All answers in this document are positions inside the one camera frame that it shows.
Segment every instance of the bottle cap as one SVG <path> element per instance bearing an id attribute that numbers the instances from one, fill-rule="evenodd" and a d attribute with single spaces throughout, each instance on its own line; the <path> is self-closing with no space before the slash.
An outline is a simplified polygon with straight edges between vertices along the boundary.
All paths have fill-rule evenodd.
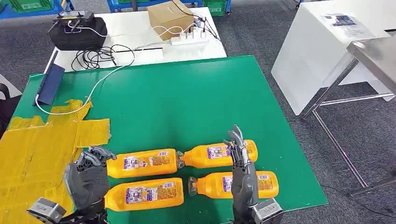
<path id="1" fill-rule="evenodd" d="M 188 194 L 190 196 L 197 195 L 197 179 L 192 176 L 188 178 Z"/>
<path id="2" fill-rule="evenodd" d="M 184 161 L 181 158 L 183 155 L 184 154 L 182 152 L 180 152 L 180 151 L 176 152 L 176 163 L 177 163 L 177 168 L 178 169 L 181 169 L 181 168 L 183 168 L 185 166 L 185 163 L 184 163 Z"/>

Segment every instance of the gray carpet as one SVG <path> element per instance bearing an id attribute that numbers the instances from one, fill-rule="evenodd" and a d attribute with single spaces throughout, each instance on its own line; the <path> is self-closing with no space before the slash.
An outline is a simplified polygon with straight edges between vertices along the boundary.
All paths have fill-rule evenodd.
<path id="1" fill-rule="evenodd" d="M 96 1 L 93 6 L 84 5 L 84 2 L 79 1 L 78 8 L 90 8 L 95 12 L 108 10 L 104 1 Z M 214 18 L 229 55 L 252 54 L 256 57 L 319 183 L 345 192 L 359 187 L 318 122 L 313 117 L 302 121 L 294 115 L 270 73 L 296 13 L 295 3 L 292 0 L 233 0 L 231 11 L 230 16 Z M 45 35 L 49 26 L 50 18 L 0 21 L 0 73 L 21 91 L 29 74 L 44 70 L 52 52 L 53 46 Z M 332 98 L 373 92 L 367 83 L 352 84 L 338 87 Z M 396 170 L 395 100 L 386 103 L 375 99 L 326 106 L 320 108 L 320 114 L 368 183 L 385 178 Z M 396 186 L 383 188 L 355 200 L 396 217 L 395 189 Z M 395 219 L 362 208 L 342 192 L 328 187 L 323 190 L 329 205 L 288 212 L 282 223 L 396 223 Z"/>

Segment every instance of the metal table leg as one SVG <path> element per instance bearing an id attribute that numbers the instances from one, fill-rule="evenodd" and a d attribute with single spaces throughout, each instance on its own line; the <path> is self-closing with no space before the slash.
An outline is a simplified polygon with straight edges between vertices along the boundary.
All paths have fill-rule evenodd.
<path id="1" fill-rule="evenodd" d="M 132 9 L 134 10 L 134 12 L 137 12 L 137 2 L 136 0 L 131 0 L 131 4 L 132 4 Z"/>
<path id="2" fill-rule="evenodd" d="M 396 183 L 396 176 L 393 176 L 393 177 L 390 177 L 388 179 L 379 181 L 377 183 L 370 184 L 370 185 L 368 185 L 366 187 L 354 190 L 354 191 L 351 192 L 351 196 L 361 195 L 361 194 L 364 194 L 364 193 L 367 193 L 367 192 L 370 192 L 370 191 L 374 191 L 374 190 L 377 190 L 377 189 L 380 189 L 380 188 L 383 188 L 383 187 L 387 187 L 387 186 L 389 186 L 391 184 L 395 184 L 395 183 Z"/>
<path id="3" fill-rule="evenodd" d="M 342 73 L 336 78 L 336 80 L 326 89 L 326 91 L 319 97 L 319 99 L 314 103 L 314 105 L 307 111 L 307 113 L 304 114 L 303 118 L 306 119 L 310 113 L 313 113 L 315 118 L 318 120 L 319 124 L 322 126 L 324 131 L 326 132 L 327 136 L 330 138 L 332 141 L 333 145 L 337 148 L 339 154 L 342 156 L 344 161 L 347 163 L 349 168 L 351 169 L 352 173 L 354 176 L 358 179 L 359 183 L 362 185 L 362 187 L 366 187 L 367 184 L 359 174 L 359 172 L 356 170 L 355 166 L 353 163 L 349 160 L 347 154 L 345 151 L 341 148 L 341 146 L 338 144 L 337 140 L 333 136 L 333 134 L 330 132 L 329 128 L 326 126 L 322 118 L 319 116 L 319 114 L 316 112 L 317 107 L 319 107 L 330 95 L 332 90 L 334 89 L 335 86 L 341 83 L 341 81 L 354 69 L 354 67 L 359 63 L 359 61 L 354 58 L 349 65 L 342 71 Z"/>
<path id="4" fill-rule="evenodd" d="M 337 99 L 337 100 L 331 100 L 331 101 L 324 101 L 324 102 L 320 103 L 320 106 L 340 104 L 340 103 L 345 103 L 345 102 L 354 102 L 354 101 L 359 101 L 359 100 L 364 100 L 364 99 L 392 97 L 392 96 L 394 96 L 393 93 L 384 93 L 384 94 L 375 94 L 375 95 L 369 95 L 369 96 L 363 96 L 363 97 L 353 97 L 353 98 L 348 98 L 348 99 Z"/>
<path id="5" fill-rule="evenodd" d="M 367 187 L 366 182 L 364 182 L 363 178 L 360 176 L 359 172 L 353 165 L 353 163 L 349 160 L 349 157 L 345 153 L 345 151 L 341 148 L 341 146 L 338 144 L 337 140 L 333 136 L 333 134 L 330 132 L 329 128 L 326 126 L 325 122 L 322 120 L 322 118 L 319 116 L 318 112 L 316 110 L 312 111 L 313 115 L 315 116 L 316 120 L 320 123 L 322 128 L 325 130 L 327 136 L 329 136 L 330 140 L 332 141 L 333 145 L 337 148 L 339 154 L 342 156 L 346 164 L 349 166 L 349 169 L 352 171 L 356 179 L 358 179 L 359 183 L 361 184 L 362 187 Z"/>

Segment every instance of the metal table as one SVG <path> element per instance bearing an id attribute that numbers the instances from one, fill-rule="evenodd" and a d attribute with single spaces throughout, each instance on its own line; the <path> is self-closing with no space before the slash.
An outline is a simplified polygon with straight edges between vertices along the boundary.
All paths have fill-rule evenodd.
<path id="1" fill-rule="evenodd" d="M 346 152 L 341 148 L 329 128 L 326 126 L 322 118 L 317 112 L 319 106 L 339 104 L 345 102 L 352 102 L 364 99 L 373 99 L 380 97 L 394 96 L 396 93 L 396 36 L 377 38 L 371 40 L 362 40 L 351 42 L 346 48 L 347 51 L 353 56 L 349 65 L 342 71 L 336 80 L 326 89 L 314 105 L 304 114 L 303 118 L 306 119 L 311 113 L 318 120 L 330 140 L 341 154 L 354 176 L 361 184 L 361 188 L 353 190 L 352 196 L 360 195 L 366 192 L 374 191 L 376 189 L 389 186 L 396 183 L 396 176 L 391 176 L 385 180 L 367 185 L 362 176 L 356 170 L 353 163 L 348 158 Z M 368 70 L 374 74 L 391 92 L 385 94 L 375 94 L 362 97 L 338 99 L 332 101 L 325 101 L 334 87 L 341 83 L 341 81 L 351 72 L 351 70 L 358 64 L 362 63 Z"/>

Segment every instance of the white cable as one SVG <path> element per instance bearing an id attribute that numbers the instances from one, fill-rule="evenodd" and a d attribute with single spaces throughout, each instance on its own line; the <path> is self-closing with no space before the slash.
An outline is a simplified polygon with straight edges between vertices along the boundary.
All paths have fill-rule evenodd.
<path id="1" fill-rule="evenodd" d="M 67 25 L 68 25 L 70 28 L 74 28 L 73 26 L 71 26 L 71 20 L 69 20 L 69 22 L 67 23 Z M 193 25 L 194 25 L 194 23 L 190 24 L 186 29 L 183 29 L 183 28 L 181 28 L 181 27 L 179 27 L 179 26 L 174 26 L 174 27 L 170 27 L 170 28 L 166 28 L 166 27 L 163 27 L 163 26 L 155 26 L 155 27 L 152 27 L 152 28 L 149 29 L 149 30 L 152 30 L 152 29 L 155 29 L 155 28 L 164 28 L 164 29 L 165 29 L 164 33 L 169 32 L 169 33 L 171 33 L 171 34 L 180 34 L 180 33 L 182 33 L 182 32 L 185 32 L 187 29 L 189 29 L 189 28 L 190 28 L 191 26 L 193 26 Z M 181 32 L 173 33 L 173 32 L 171 32 L 171 29 L 173 29 L 173 28 L 179 28 L 179 29 L 181 30 Z M 90 30 L 92 30 L 93 32 L 95 32 L 97 35 L 101 36 L 101 37 L 108 37 L 108 36 L 116 37 L 116 36 L 122 36 L 122 35 L 129 35 L 129 34 L 101 35 L 100 33 L 96 32 L 96 30 L 94 30 L 94 29 L 92 29 L 92 28 L 90 28 L 90 27 L 76 27 L 76 29 L 90 29 Z"/>
<path id="2" fill-rule="evenodd" d="M 185 32 L 185 31 L 186 31 L 187 29 L 189 29 L 192 25 L 194 25 L 194 23 L 193 23 L 193 24 L 190 24 L 185 30 L 183 30 L 183 28 L 181 28 L 181 27 L 171 27 L 171 28 L 167 29 L 167 28 L 165 28 L 165 27 L 163 27 L 163 26 L 158 26 L 158 27 L 163 27 L 163 28 L 165 28 L 166 31 L 163 32 L 163 33 L 161 33 L 161 34 L 158 35 L 157 37 L 162 36 L 162 35 L 165 34 L 166 32 L 170 32 L 169 30 L 170 30 L 170 29 L 173 29 L 173 28 L 180 28 L 180 29 L 181 29 L 181 32 L 177 33 L 177 34 L 180 34 L 180 33 L 182 33 L 182 32 Z M 94 31 L 97 35 L 102 36 L 102 35 L 100 35 L 99 33 L 97 33 L 94 29 L 91 29 L 91 28 L 88 28 L 88 27 L 84 27 L 84 28 L 90 29 L 90 30 Z M 143 46 L 143 49 L 141 49 L 141 51 L 144 51 L 144 49 L 145 49 L 148 45 L 150 45 L 150 44 L 152 44 L 152 43 L 148 43 L 148 44 L 144 45 L 144 46 Z M 91 90 L 91 93 L 89 94 L 89 96 L 88 96 L 86 102 L 85 102 L 80 108 L 78 108 L 78 109 L 76 109 L 76 110 L 74 110 L 74 111 L 67 112 L 67 113 L 51 113 L 51 112 L 48 112 L 48 111 L 44 110 L 43 108 L 41 108 L 41 106 L 38 104 L 37 99 L 38 99 L 38 97 L 39 97 L 39 94 L 37 94 L 36 97 L 35 97 L 35 103 L 36 103 L 37 107 L 38 107 L 41 111 L 43 111 L 44 113 L 46 113 L 46 114 L 50 114 L 50 115 L 66 115 L 66 114 L 75 113 L 75 112 L 81 110 L 85 105 L 87 105 L 87 103 L 89 102 L 89 100 L 90 100 L 90 98 L 91 98 L 91 96 L 92 96 L 92 94 L 93 94 L 93 91 L 95 90 L 95 88 L 98 86 L 98 84 L 99 84 L 100 82 L 102 82 L 102 81 L 105 80 L 107 77 L 109 77 L 109 75 L 113 74 L 114 72 L 116 72 L 116 71 L 118 71 L 118 70 L 120 70 L 120 69 L 122 69 L 122 68 L 124 68 L 124 67 L 126 67 L 126 66 L 127 66 L 127 65 L 118 67 L 118 68 L 114 69 L 113 71 L 111 71 L 111 72 L 110 72 L 109 74 L 107 74 L 106 76 L 104 76 L 103 78 L 101 78 L 101 79 L 93 86 L 93 88 L 92 88 L 92 90 Z"/>
<path id="3" fill-rule="evenodd" d="M 43 112 L 45 112 L 45 113 L 47 113 L 47 114 L 51 114 L 51 115 L 66 115 L 66 114 L 75 113 L 75 112 L 81 110 L 85 105 L 87 105 L 87 103 L 89 102 L 89 99 L 91 98 L 91 96 L 92 96 L 92 94 L 93 94 L 93 91 L 95 90 L 96 86 L 99 85 L 100 82 L 102 82 L 103 80 L 105 80 L 109 75 L 111 75 L 111 74 L 115 73 L 116 71 L 118 71 L 118 70 L 124 68 L 125 66 L 126 66 L 126 65 L 121 66 L 121 67 L 118 67 L 118 68 L 114 69 L 113 71 L 111 71 L 109 74 L 107 74 L 105 77 L 101 78 L 101 79 L 93 86 L 93 88 L 92 88 L 92 90 L 91 90 L 91 93 L 89 94 L 88 99 L 86 100 L 86 102 L 84 103 L 84 105 L 82 105 L 80 108 L 78 108 L 78 109 L 76 109 L 76 110 L 74 110 L 74 111 L 67 112 L 67 113 L 51 113 L 51 112 L 45 111 L 44 109 L 42 109 L 42 108 L 40 107 L 40 105 L 39 105 L 38 102 L 37 102 L 37 99 L 38 99 L 39 94 L 37 94 L 37 95 L 36 95 L 36 98 L 35 98 L 36 105 L 37 105 L 38 108 L 40 108 L 41 111 L 43 111 Z"/>

